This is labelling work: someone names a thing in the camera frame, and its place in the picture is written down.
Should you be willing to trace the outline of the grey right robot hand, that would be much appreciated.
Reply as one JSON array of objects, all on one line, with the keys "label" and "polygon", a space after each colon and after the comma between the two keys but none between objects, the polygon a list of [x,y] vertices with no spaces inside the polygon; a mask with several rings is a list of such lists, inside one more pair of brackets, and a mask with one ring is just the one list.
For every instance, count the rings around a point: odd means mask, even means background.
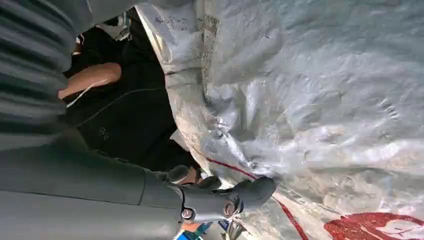
[{"label": "grey right robot hand", "polygon": [[1,147],[3,240],[171,240],[183,223],[255,210],[276,190],[269,177],[229,189],[214,176],[178,185],[67,139]]}]

